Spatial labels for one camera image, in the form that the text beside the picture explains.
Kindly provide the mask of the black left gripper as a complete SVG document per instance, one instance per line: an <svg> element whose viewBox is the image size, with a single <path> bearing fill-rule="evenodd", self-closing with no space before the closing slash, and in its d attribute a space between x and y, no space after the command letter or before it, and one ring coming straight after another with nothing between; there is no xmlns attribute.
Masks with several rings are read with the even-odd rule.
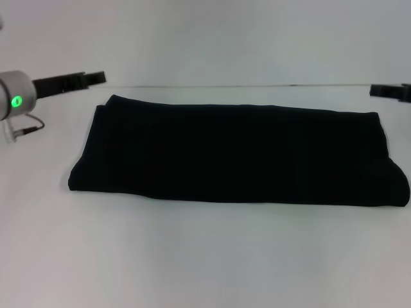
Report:
<svg viewBox="0 0 411 308"><path fill-rule="evenodd" d="M84 90L86 87L100 85L105 82L106 76L104 71L86 74L80 72L33 80L37 99Z"/></svg>

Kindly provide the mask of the black shirt with FREE print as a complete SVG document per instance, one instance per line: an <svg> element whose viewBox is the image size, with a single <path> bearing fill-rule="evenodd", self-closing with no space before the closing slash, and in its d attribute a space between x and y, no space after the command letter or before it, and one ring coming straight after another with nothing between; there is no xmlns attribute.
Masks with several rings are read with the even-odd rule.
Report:
<svg viewBox="0 0 411 308"><path fill-rule="evenodd" d="M68 186L217 203L403 207L411 198L375 112L120 96L96 108Z"/></svg>

